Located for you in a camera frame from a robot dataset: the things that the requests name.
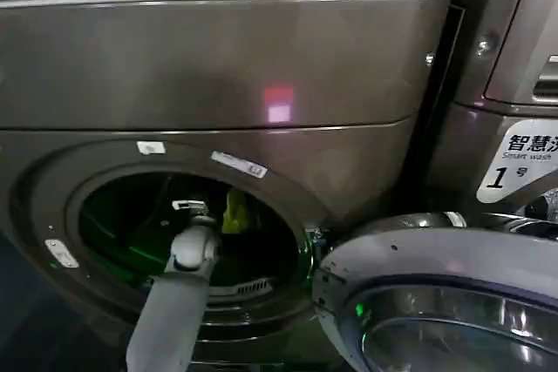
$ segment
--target metallic gray panel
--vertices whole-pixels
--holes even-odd
[[[521,0],[486,97],[514,104],[558,105],[558,92],[553,97],[534,95],[549,58],[557,54],[558,0]]]
[[[0,229],[11,230],[10,194],[15,179],[30,165],[66,147],[109,139],[176,141],[205,149],[208,155],[212,150],[226,152],[266,166],[309,191],[327,207],[333,222],[366,220],[380,211],[379,203],[398,178],[413,124],[413,119],[406,119],[390,125],[268,131],[5,132],[0,135],[0,148],[10,159],[4,162],[0,179]],[[223,175],[227,170],[223,166]],[[294,199],[283,196],[283,188],[269,189],[265,178],[241,176],[246,186],[261,188],[276,201]],[[300,210],[308,215],[307,220],[314,220],[310,208]]]
[[[396,121],[419,106],[429,73],[425,56],[436,48],[446,2],[237,0],[0,10],[0,127],[180,130]]]
[[[558,172],[536,180],[493,204],[476,192],[507,129],[526,118],[451,105],[437,138],[426,178],[432,205],[445,210],[514,213],[558,185]]]

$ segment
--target screw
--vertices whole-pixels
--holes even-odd
[[[433,62],[434,62],[434,53],[429,52],[428,54],[426,54],[426,65],[430,67],[432,66]]]
[[[483,37],[477,44],[477,57],[485,56],[492,49],[492,44]]]

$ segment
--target sticker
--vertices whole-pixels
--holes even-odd
[[[485,204],[558,169],[558,120],[526,119],[507,129],[477,191]]]
[[[78,261],[71,255],[70,250],[62,241],[57,239],[48,239],[44,241],[46,248],[64,267],[77,269],[79,267]]]
[[[167,150],[160,141],[138,141],[138,150],[145,156],[149,154],[165,154]]]
[[[252,163],[251,161],[238,159],[230,154],[225,154],[224,152],[213,152],[213,154],[211,154],[211,160],[218,161],[225,166],[232,167],[233,169],[239,170],[258,179],[263,178],[265,173],[268,172],[268,169],[263,166]]]

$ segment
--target green light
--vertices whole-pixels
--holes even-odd
[[[357,317],[362,317],[364,314],[364,305],[363,304],[357,304]]]

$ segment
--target front-load washing machine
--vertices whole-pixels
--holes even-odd
[[[67,298],[134,324],[209,214],[196,359],[337,357],[311,275],[332,234],[391,212],[447,4],[0,0],[0,227]]]
[[[447,0],[2,0],[2,229],[69,299],[133,324],[172,238],[218,220],[198,361],[556,370],[558,232],[524,217],[553,179],[555,0],[470,1],[446,19]],[[496,78],[512,57],[526,65]],[[500,89],[453,99],[456,73]],[[435,149],[431,187],[392,200],[411,136]],[[504,166],[485,179],[512,145],[519,190]],[[382,218],[420,196],[520,214]]]
[[[558,0],[452,0],[406,175],[425,207],[558,220],[557,28]]]

